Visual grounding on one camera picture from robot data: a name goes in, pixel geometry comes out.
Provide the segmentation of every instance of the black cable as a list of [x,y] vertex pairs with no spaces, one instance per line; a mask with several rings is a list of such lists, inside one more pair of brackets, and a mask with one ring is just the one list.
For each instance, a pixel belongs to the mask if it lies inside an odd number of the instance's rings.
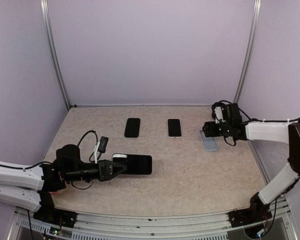
[[226,136],[223,136],[223,140],[225,141],[226,144],[230,145],[231,147],[234,147],[234,146],[237,145],[237,141],[236,141],[234,138],[232,138],[233,144],[231,144],[231,143],[229,143],[229,142],[227,141],[227,137],[226,137]]
[[92,158],[92,156],[94,155],[94,153],[95,153],[95,152],[93,151],[93,152],[91,153],[90,157],[89,157],[89,162],[90,162],[90,163],[94,163],[94,162],[95,162],[94,160],[91,161],[91,158]]
[[102,155],[102,152],[99,152],[99,155],[98,155],[98,157],[96,159],[99,160],[100,157],[101,157],[101,155]]
[[29,169],[32,169],[32,168],[40,165],[40,164],[51,164],[51,162],[49,162],[49,161],[41,161],[41,162],[36,163],[35,165],[27,166],[27,167],[8,166],[8,165],[2,165],[2,164],[0,164],[0,167],[7,168],[7,169],[29,170]]
[[95,144],[98,143],[98,135],[97,135],[97,132],[95,130],[89,130],[87,131],[85,134],[83,134],[83,136],[81,137],[80,141],[78,142],[77,146],[79,147],[82,140],[89,134],[89,133],[93,133],[95,135],[95,138],[96,138],[96,142]]
[[30,218],[30,213],[29,213],[29,210],[27,209],[26,212],[28,213],[28,219],[29,219],[29,226],[30,226],[30,233],[31,233],[31,238],[32,240],[35,240],[35,237],[34,237],[34,232],[32,231],[32,226],[31,226],[31,218]]
[[[230,102],[230,101],[227,101],[227,100],[221,100],[221,101],[219,101],[218,103],[227,103],[227,104],[232,104],[232,102]],[[249,119],[249,120],[252,120],[252,118],[251,117],[249,117],[249,115],[248,114],[246,114],[245,113],[245,111],[243,111],[240,107],[239,107],[239,111],[240,112],[242,112],[245,116],[246,116],[246,118],[247,119]]]
[[[232,104],[232,102],[227,101],[227,100],[220,100],[218,101],[218,103],[228,103],[228,104]],[[258,122],[264,122],[264,123],[287,123],[288,120],[260,120],[257,118],[251,118],[249,117],[248,114],[245,113],[245,111],[243,111],[241,108],[239,108],[239,111],[242,112],[250,121],[254,120],[254,121],[258,121]],[[297,122],[300,120],[300,117],[295,118],[295,119],[290,119],[289,122]]]
[[[90,163],[94,163],[94,162],[95,162],[94,160],[91,160],[91,158],[92,158],[92,156],[93,156],[94,154],[95,154],[95,152],[91,153],[91,155],[90,155],[90,157],[89,157],[89,162],[90,162]],[[97,161],[100,159],[101,155],[102,155],[102,153],[99,152],[99,155],[98,155],[98,157],[96,158]]]
[[270,232],[272,226],[274,225],[275,218],[276,218],[276,213],[277,213],[277,202],[278,202],[278,198],[279,198],[279,197],[277,197],[277,198],[275,199],[274,213],[273,213],[273,220],[272,220],[271,225],[270,225],[270,227],[268,228],[268,230],[261,236],[262,238]]
[[219,121],[219,123],[221,123],[221,121],[219,120],[219,118],[217,117],[217,114],[215,114],[215,119],[217,119]]
[[90,181],[90,182],[91,182],[90,186],[84,187],[84,188],[75,186],[75,185],[74,185],[74,182],[71,182],[71,186],[74,187],[75,189],[79,189],[79,190],[87,190],[87,189],[91,188],[92,184],[94,184],[94,181]]

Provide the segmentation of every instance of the gray phone case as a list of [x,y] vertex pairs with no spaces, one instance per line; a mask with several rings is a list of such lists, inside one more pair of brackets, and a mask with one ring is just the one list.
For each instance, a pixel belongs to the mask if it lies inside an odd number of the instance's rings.
[[205,133],[200,130],[199,135],[206,152],[216,152],[219,150],[219,146],[214,137],[206,137]]

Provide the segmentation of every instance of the smartphone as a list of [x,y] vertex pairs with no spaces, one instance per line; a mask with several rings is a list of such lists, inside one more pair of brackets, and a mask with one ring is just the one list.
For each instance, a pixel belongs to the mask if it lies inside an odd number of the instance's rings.
[[128,175],[150,175],[152,173],[152,156],[115,153],[112,161],[124,164],[127,170],[122,174]]
[[202,130],[199,131],[199,135],[206,152],[216,152],[219,150],[218,143],[214,137],[206,137]]
[[168,119],[167,125],[169,138],[176,139],[182,137],[180,119]]
[[124,136],[126,138],[139,137],[140,118],[128,118],[125,125]]

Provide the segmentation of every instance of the lavender wall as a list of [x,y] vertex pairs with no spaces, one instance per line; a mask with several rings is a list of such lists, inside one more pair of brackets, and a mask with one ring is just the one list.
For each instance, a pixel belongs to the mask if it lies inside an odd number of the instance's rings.
[[253,0],[49,1],[72,104],[233,99],[253,6]]
[[[252,117],[300,116],[300,1],[264,0],[240,106]],[[286,164],[288,145],[254,143],[271,178]],[[300,182],[287,195],[300,234]]]
[[[39,0],[0,0],[0,160],[34,164],[66,109],[53,70]],[[0,204],[0,240],[14,207]]]

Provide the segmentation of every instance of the speckled tabletop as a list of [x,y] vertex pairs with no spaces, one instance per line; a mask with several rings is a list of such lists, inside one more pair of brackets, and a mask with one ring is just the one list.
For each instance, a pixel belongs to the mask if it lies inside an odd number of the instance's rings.
[[[140,118],[138,138],[125,138],[127,118]],[[178,118],[182,138],[167,136],[167,119]],[[56,150],[77,144],[88,130],[109,142],[101,159],[114,153],[151,155],[152,175],[121,175],[99,182],[88,190],[71,185],[53,195],[56,207],[74,211],[129,216],[173,216],[212,213],[249,206],[249,200],[264,185],[251,150],[245,141],[236,147],[217,138],[219,150],[205,152],[199,137],[211,108],[199,106],[138,106],[72,108],[45,157],[55,160]],[[95,145],[89,134],[82,142],[81,159]],[[85,187],[87,183],[76,183]]]

